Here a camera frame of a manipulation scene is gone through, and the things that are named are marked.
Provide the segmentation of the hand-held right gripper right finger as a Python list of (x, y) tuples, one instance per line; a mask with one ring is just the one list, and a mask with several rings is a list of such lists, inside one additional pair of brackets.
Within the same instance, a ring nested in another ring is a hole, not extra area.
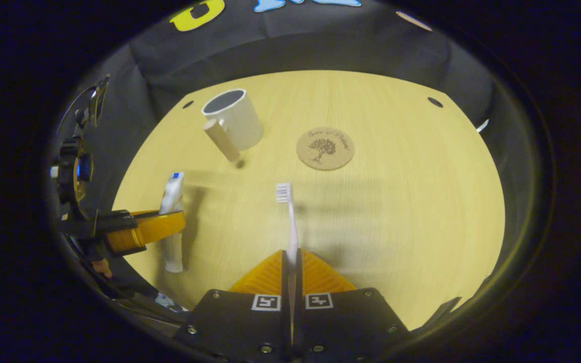
[(309, 251), (297, 253), (293, 356), (302, 362), (369, 362), (411, 334), (384, 296), (357, 288)]

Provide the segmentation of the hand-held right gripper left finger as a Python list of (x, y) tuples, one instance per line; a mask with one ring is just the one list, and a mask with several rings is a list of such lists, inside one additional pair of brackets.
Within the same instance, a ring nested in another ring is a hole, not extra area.
[(222, 362), (292, 361), (288, 257), (285, 251), (272, 257), (279, 292), (210, 289), (175, 334), (175, 341)]

